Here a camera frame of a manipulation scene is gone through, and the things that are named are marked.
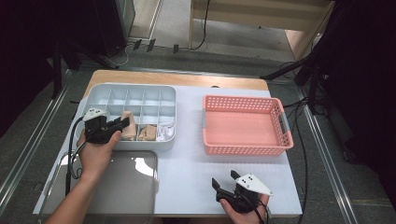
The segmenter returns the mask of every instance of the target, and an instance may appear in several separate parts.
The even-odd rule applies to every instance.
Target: hand
[[[82,130],[77,141],[78,146],[85,142],[84,132],[85,130]],[[83,169],[81,177],[98,180],[105,172],[110,162],[113,147],[120,141],[120,138],[121,132],[116,131],[106,144],[98,145],[87,142],[84,148],[78,153]]]
[[[269,196],[262,194],[260,195],[260,200],[262,201],[263,204],[267,205]],[[246,214],[240,214],[237,213],[233,210],[231,205],[225,200],[225,199],[220,199],[221,206],[223,207],[225,213],[233,220],[234,224],[259,224],[259,218],[257,217],[257,214],[254,211],[251,211]],[[259,211],[260,215],[262,216],[262,220],[265,220],[266,218],[266,211],[265,207],[262,205],[259,205],[257,207],[257,211]]]

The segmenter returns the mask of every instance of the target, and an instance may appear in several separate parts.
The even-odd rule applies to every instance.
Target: white table
[[[137,79],[138,83],[160,82],[158,84],[164,84],[164,82],[170,82],[177,90],[175,144],[169,150],[156,152],[158,156],[159,190],[155,199],[154,216],[224,217],[224,211],[215,200],[216,192],[212,189],[211,178],[214,177],[222,188],[232,191],[235,182],[230,177],[231,170],[235,170],[240,175],[253,173],[275,194],[270,198],[268,204],[274,217],[296,217],[302,213],[286,153],[279,157],[221,157],[205,154],[202,137],[203,96],[205,94],[227,94],[269,97],[270,92],[266,89],[263,80],[99,71],[93,74],[92,82],[90,82],[87,90],[98,80],[101,80],[99,82],[105,82],[105,80],[134,82],[134,79]],[[218,85],[222,87],[228,85],[232,88],[175,85],[175,83],[189,82],[188,80],[201,86]],[[261,83],[259,86],[265,85],[261,86],[264,91],[258,91],[259,87],[256,90],[235,89],[243,88],[243,86],[253,87],[257,83]],[[76,119],[82,115],[85,101],[86,98],[81,101]],[[70,132],[71,130],[65,138],[58,160],[67,151]],[[43,194],[36,204],[34,214],[40,212],[58,160],[49,173],[46,187],[44,187]]]

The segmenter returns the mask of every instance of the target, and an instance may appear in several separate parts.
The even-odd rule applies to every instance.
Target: tan object in tray
[[[140,141],[155,141],[157,136],[157,127],[148,125],[139,134]]]
[[[129,126],[122,130],[122,139],[134,141],[136,137],[136,124],[134,123],[134,114],[131,111],[122,111],[121,120],[129,118]]]

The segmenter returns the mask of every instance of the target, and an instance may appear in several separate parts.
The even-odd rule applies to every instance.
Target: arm
[[[83,172],[80,180],[47,219],[50,223],[82,223],[90,206],[96,186],[105,172],[113,147],[120,141],[121,132],[115,132],[105,145],[87,143],[79,153]],[[78,146],[85,141],[84,130]]]
[[[262,194],[260,196],[260,200],[262,201],[263,204],[267,205],[269,196]],[[220,200],[221,206],[223,207],[225,213],[233,220],[234,224],[259,224],[259,218],[257,217],[257,214],[252,211],[247,214],[240,214],[237,213],[233,210],[231,205],[224,199]],[[265,221],[266,217],[266,211],[265,207],[262,205],[259,205],[257,207],[257,210],[259,211],[260,215],[262,215],[262,219]]]

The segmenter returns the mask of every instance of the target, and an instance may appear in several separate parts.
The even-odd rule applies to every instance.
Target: pink plastic basket
[[[203,123],[207,154],[278,156],[293,147],[276,98],[206,95]]]

